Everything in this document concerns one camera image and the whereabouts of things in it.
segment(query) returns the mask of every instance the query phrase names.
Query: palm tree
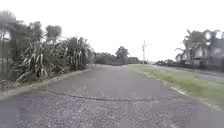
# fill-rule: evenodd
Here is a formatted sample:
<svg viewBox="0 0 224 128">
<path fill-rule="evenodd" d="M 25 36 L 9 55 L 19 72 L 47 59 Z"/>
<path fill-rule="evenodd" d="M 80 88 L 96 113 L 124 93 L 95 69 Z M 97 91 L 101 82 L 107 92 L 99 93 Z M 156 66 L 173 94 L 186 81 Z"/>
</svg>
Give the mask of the palm tree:
<svg viewBox="0 0 224 128">
<path fill-rule="evenodd" d="M 52 26 L 48 25 L 46 27 L 47 30 L 47 41 L 53 41 L 53 43 L 56 42 L 57 38 L 61 35 L 62 29 L 60 26 Z"/>
</svg>

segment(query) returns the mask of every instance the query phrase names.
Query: overcast sky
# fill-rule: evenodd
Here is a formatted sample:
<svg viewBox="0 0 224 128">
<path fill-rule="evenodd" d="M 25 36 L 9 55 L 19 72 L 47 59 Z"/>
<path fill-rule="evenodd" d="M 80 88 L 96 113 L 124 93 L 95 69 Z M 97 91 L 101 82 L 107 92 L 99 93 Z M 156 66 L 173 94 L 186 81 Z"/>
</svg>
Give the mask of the overcast sky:
<svg viewBox="0 0 224 128">
<path fill-rule="evenodd" d="M 26 23 L 60 25 L 63 36 L 83 36 L 96 52 L 119 46 L 150 61 L 174 59 L 189 30 L 224 30 L 222 0 L 0 0 Z"/>
</svg>

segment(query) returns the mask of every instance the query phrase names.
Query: road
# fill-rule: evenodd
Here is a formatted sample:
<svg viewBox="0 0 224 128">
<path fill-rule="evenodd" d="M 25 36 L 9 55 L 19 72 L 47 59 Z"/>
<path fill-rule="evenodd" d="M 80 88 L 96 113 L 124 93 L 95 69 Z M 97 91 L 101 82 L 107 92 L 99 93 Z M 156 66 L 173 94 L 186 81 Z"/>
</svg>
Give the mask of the road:
<svg viewBox="0 0 224 128">
<path fill-rule="evenodd" d="M 0 102 L 0 128 L 223 128 L 224 113 L 125 67 L 102 66 Z"/>
</svg>

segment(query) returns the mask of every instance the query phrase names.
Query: tree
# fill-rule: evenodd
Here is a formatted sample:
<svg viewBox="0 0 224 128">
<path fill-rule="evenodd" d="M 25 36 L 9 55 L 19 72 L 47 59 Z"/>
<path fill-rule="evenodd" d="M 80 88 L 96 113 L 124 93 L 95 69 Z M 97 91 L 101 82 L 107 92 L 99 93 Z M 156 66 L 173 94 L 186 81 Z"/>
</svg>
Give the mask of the tree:
<svg viewBox="0 0 224 128">
<path fill-rule="evenodd" d="M 42 38 L 42 30 L 40 21 L 35 21 L 29 25 L 29 34 L 34 37 L 34 41 L 40 41 Z"/>
<path fill-rule="evenodd" d="M 60 26 L 52 26 L 48 25 L 46 27 L 47 30 L 47 41 L 53 41 L 53 43 L 56 42 L 57 38 L 61 35 L 62 29 Z"/>
<path fill-rule="evenodd" d="M 120 46 L 116 52 L 117 58 L 120 59 L 123 62 L 123 64 L 126 63 L 128 54 L 129 54 L 128 50 L 123 46 Z"/>
</svg>

